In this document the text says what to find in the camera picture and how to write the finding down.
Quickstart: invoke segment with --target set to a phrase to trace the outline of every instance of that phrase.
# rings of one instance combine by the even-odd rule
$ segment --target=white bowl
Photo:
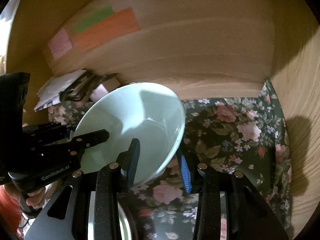
[[[140,140],[140,158],[134,186],[157,177],[182,140],[185,112],[178,96],[155,83],[135,83],[104,96],[84,115],[75,136],[106,129],[105,143],[86,149],[81,170],[100,170],[128,150],[132,138]]]

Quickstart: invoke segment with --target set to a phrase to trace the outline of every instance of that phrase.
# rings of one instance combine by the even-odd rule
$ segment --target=dark green floral cloth
[[[291,222],[291,160],[284,116],[271,82],[266,80],[258,98],[182,102],[187,150],[217,171],[244,172],[287,229]],[[92,105],[62,102],[49,108],[49,119],[77,124]],[[220,239],[226,239],[224,193],[220,196]],[[138,239],[192,239],[198,195],[185,192],[176,157],[161,176],[119,195],[119,201],[134,217]]]

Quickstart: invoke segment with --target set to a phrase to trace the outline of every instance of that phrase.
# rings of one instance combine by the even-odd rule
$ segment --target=silver rivet
[[[110,169],[116,169],[116,168],[118,168],[119,167],[119,164],[118,163],[110,163],[109,164],[109,168]]]
[[[237,178],[242,178],[243,177],[243,173],[241,171],[235,171],[235,176]]]
[[[74,178],[78,178],[78,177],[81,176],[81,174],[82,174],[81,171],[74,171],[74,172],[72,173],[72,176],[73,176]]]
[[[207,167],[208,167],[208,166],[207,166],[207,164],[205,164],[205,163],[199,163],[199,164],[198,164],[198,168],[201,169],[201,170],[205,170]]]

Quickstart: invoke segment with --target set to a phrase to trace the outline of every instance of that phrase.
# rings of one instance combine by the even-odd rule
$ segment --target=red clothing
[[[12,199],[0,185],[0,214],[8,227],[16,232],[21,219],[21,208],[18,201]]]

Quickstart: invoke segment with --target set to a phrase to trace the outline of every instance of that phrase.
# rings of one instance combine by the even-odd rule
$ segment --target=black handle
[[[41,208],[33,208],[32,206],[28,206],[27,205],[27,198],[29,197],[28,194],[25,194],[25,193],[20,193],[19,192],[19,195],[20,195],[20,207],[23,211],[23,213],[25,213],[25,215],[29,218],[29,219],[33,219],[33,218],[36,218],[39,213],[41,212],[42,210],[42,207]]]

